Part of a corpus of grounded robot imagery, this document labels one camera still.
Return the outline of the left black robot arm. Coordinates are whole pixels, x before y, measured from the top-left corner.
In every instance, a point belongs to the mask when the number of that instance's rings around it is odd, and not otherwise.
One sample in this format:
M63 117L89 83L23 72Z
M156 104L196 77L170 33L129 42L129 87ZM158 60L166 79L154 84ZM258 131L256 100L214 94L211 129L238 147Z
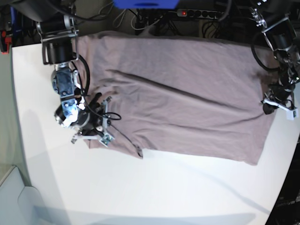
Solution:
M262 35L273 51L278 61L277 68L265 66L255 52L255 45L251 44L251 51L256 62L267 72L277 73L276 82L268 85L268 90L261 101L265 114L271 114L280 108L286 112L286 117L293 120L299 116L298 108L293 102L293 92L300 76L296 71L296 64L300 62L300 52L294 44L297 35L289 19L291 0L252 0L250 12L261 30L253 36L253 41Z

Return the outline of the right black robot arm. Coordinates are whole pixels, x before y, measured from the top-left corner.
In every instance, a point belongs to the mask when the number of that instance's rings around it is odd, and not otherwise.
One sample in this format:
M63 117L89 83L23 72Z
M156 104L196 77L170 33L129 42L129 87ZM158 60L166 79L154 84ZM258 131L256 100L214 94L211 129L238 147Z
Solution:
M110 97L98 102L97 93L86 101L90 87L90 69L78 52L76 20L94 21L76 15L74 4L60 5L58 0L12 0L9 5L36 23L42 44L44 65L53 65L52 88L60 96L60 106L54 113L56 121L64 128L75 129L72 143L78 139L97 140L107 146L114 137L107 128L113 118L108 111Z

